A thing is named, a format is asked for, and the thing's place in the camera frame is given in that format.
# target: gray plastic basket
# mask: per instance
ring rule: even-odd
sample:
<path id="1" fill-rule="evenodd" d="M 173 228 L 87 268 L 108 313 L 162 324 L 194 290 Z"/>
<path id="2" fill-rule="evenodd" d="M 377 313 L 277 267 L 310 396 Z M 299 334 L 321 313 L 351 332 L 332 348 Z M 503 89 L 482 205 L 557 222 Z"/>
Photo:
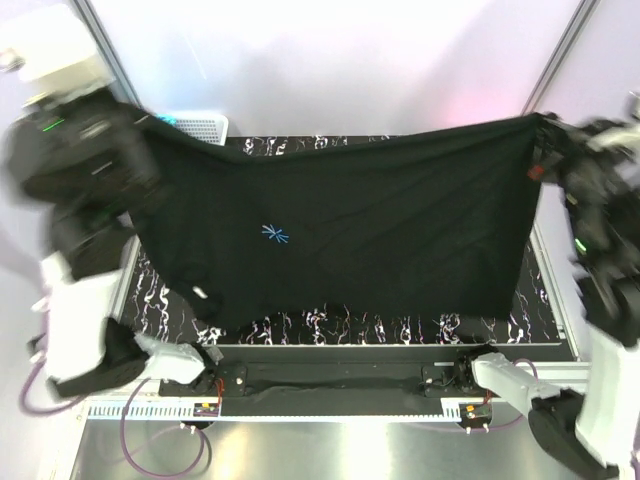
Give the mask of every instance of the gray plastic basket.
<path id="1" fill-rule="evenodd" d="M 224 115 L 200 112 L 170 112 L 166 115 L 173 121 L 168 123 L 203 142 L 224 145 L 229 131 L 229 120 Z"/>

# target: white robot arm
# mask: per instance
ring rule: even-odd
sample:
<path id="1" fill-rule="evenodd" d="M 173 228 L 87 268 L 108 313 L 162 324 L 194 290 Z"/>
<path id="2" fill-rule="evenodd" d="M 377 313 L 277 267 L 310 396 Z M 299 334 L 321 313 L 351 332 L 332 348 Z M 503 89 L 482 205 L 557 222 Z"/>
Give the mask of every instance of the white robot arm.
<path id="1" fill-rule="evenodd" d="M 153 194 L 160 187 L 154 183 L 148 156 L 136 149 L 135 132 L 123 135 L 129 133 L 128 125 L 108 94 L 112 77 L 91 34 L 65 5 L 36 10 L 1 26 L 0 67 L 17 70 L 35 94 L 25 106 L 26 117 L 14 124 L 10 134 L 9 173 L 29 196 L 56 205 L 48 238 L 52 253 L 41 268 L 47 297 L 40 307 L 48 315 L 48 328 L 44 341 L 32 342 L 36 358 L 46 356 L 44 368 L 55 390 L 63 398 L 82 396 L 138 377 L 208 388 L 221 359 L 219 350 L 166 344 L 134 333 L 110 317 L 122 276 L 121 252 L 134 234 L 117 217 L 132 203 L 151 208 L 132 200 L 145 196 L 140 189 L 126 192 L 117 184 L 136 176 L 148 187 L 144 193 Z M 66 130 L 54 140 L 46 138 L 58 128 Z M 88 199 L 92 204 L 88 209 L 56 193 L 60 189 L 55 181 L 50 188 L 39 189 L 29 183 L 43 171 L 90 162 L 91 155 L 110 152 L 118 140 L 121 150 L 113 156 L 124 157 L 120 173 L 112 169 L 115 173 L 103 180 L 124 193 L 129 205 L 117 205 L 103 195 Z M 96 164 L 91 176 L 104 167 Z M 80 183 L 90 180 L 78 178 Z M 153 195 L 146 197 L 153 201 Z M 106 215 L 96 216 L 96 204 Z"/>
<path id="2" fill-rule="evenodd" d="M 631 116 L 638 120 L 634 100 Z M 567 148 L 556 145 L 559 153 L 532 172 L 564 189 L 578 262 L 587 272 L 578 281 L 592 341 L 587 394 L 538 382 L 491 347 L 463 356 L 456 381 L 463 390 L 490 390 L 518 409 L 544 450 L 582 477 L 614 478 L 637 462 L 640 190 L 613 167 L 638 153 L 640 128 L 609 121 L 558 126 L 567 130 Z"/>

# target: blue embroidery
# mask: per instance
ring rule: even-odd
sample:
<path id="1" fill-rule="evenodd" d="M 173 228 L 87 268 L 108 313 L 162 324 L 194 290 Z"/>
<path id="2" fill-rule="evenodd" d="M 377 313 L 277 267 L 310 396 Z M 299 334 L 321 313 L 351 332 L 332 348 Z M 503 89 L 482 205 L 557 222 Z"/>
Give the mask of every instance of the blue embroidery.
<path id="1" fill-rule="evenodd" d="M 273 225 L 263 225 L 262 233 L 278 243 L 289 243 L 289 235 L 285 235 L 281 228 L 276 229 Z"/>

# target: black cloth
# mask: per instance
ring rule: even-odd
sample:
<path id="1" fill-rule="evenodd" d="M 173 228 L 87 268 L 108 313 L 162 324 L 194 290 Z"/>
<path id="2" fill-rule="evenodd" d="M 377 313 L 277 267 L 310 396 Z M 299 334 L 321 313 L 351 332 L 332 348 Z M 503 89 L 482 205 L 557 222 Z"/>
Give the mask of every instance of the black cloth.
<path id="1" fill-rule="evenodd" d="M 322 304 L 508 318 L 544 117 L 253 158 L 140 123 L 171 194 L 133 218 L 168 288 L 238 328 Z"/>

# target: white wall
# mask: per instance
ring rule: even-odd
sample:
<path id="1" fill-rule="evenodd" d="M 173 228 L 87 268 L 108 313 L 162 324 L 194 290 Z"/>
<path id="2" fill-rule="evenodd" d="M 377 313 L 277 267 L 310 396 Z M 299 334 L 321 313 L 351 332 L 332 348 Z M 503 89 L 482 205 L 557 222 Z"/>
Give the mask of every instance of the white wall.
<path id="1" fill-rule="evenodd" d="M 0 23 L 59 0 L 0 0 Z M 0 75 L 0 136 L 20 114 L 32 93 L 14 75 Z M 0 143 L 4 163 L 6 150 Z M 0 478 L 34 480 L 42 453 L 55 445 L 52 422 L 25 417 L 18 409 L 18 393 L 30 371 L 26 343 L 40 333 L 40 319 L 30 306 L 38 298 L 39 267 L 29 256 L 42 255 L 42 208 L 19 205 L 6 175 L 0 170 Z M 34 403 L 50 397 L 41 379 L 33 389 Z"/>
<path id="2" fill-rule="evenodd" d="M 624 118 L 628 92 L 640 87 L 639 21 L 637 0 L 600 2 L 539 110 L 556 112 L 569 123 L 594 116 Z M 568 261 L 573 257 L 573 245 L 559 189 L 543 192 L 537 223 L 547 253 L 558 267 L 554 273 L 569 320 L 581 344 L 588 346 L 582 305 Z M 585 349 L 583 356 L 588 358 L 588 352 Z"/>
<path id="3" fill-rule="evenodd" d="M 231 135 L 408 134 L 517 115 L 577 0 L 92 0 L 142 102 Z"/>

